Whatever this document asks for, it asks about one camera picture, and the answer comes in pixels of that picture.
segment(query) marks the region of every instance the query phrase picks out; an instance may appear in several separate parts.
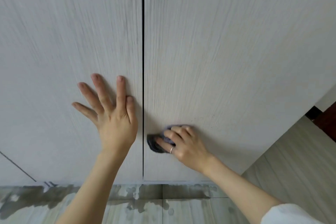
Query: person's left arm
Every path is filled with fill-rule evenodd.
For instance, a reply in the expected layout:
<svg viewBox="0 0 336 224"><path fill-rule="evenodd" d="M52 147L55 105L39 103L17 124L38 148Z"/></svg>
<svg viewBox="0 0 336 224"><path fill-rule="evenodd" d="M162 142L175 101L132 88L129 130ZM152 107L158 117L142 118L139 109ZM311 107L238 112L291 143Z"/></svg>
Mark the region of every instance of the person's left arm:
<svg viewBox="0 0 336 224"><path fill-rule="evenodd" d="M72 105L97 127L102 151L90 175L56 224L100 224L117 172L135 141L138 122L134 100L126 96L125 78L117 77L116 106L111 102L103 78L91 75L98 96L84 83L78 83L92 109L74 102Z"/></svg>

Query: hand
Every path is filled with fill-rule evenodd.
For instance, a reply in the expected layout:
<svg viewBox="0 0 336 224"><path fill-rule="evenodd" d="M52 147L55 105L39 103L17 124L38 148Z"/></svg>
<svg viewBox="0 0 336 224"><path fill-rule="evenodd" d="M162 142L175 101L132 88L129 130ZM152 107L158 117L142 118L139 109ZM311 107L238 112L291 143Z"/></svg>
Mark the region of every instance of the hand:
<svg viewBox="0 0 336 224"><path fill-rule="evenodd" d="M91 74L91 79L98 96L84 82L78 83L78 88L92 109L77 102L72 105L96 125L101 139L102 152L126 157L135 141L138 121L135 115L134 100L131 96L126 96L125 78L117 77L116 106L109 98L101 75Z"/></svg>
<svg viewBox="0 0 336 224"><path fill-rule="evenodd" d="M212 154L207 151L203 142L191 127L172 127L170 130L166 130L164 135L176 144L171 154L185 166L204 174ZM170 152L171 144L166 143L162 138L157 138L156 142Z"/></svg>

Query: person's right arm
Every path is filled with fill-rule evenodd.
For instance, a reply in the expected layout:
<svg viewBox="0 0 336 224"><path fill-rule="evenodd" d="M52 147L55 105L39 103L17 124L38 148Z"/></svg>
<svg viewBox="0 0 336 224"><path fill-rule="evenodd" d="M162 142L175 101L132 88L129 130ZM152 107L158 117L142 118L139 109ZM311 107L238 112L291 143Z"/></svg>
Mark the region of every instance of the person's right arm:
<svg viewBox="0 0 336 224"><path fill-rule="evenodd" d="M172 127L164 132L176 147L172 154L187 167L207 176L237 205L252 224L259 224L263 216L281 201L251 184L210 154L198 135L189 126ZM172 146L161 138L157 143L170 152Z"/></svg>

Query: sleeve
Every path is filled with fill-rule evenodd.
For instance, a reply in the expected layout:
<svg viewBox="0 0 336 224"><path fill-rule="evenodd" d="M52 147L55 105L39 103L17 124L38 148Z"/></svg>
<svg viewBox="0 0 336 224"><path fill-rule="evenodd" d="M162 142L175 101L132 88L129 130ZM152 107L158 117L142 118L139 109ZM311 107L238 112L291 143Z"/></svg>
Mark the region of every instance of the sleeve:
<svg viewBox="0 0 336 224"><path fill-rule="evenodd" d="M261 224L323 224L306 213L300 206L282 204L273 206L261 219Z"/></svg>

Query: person's left hand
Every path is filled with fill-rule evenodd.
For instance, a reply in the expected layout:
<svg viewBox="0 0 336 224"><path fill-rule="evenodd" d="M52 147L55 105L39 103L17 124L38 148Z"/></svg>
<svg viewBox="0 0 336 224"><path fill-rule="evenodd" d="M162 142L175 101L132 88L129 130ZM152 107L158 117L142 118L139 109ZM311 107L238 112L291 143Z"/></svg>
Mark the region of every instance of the person's left hand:
<svg viewBox="0 0 336 224"><path fill-rule="evenodd" d="M134 99L131 96L126 96L125 78L117 77L116 106L109 98L102 76L91 74L91 79L98 96L84 82L78 83L78 88L92 109L77 102L73 102L72 105L97 127L103 148L102 152L125 157L135 141L138 131Z"/></svg>

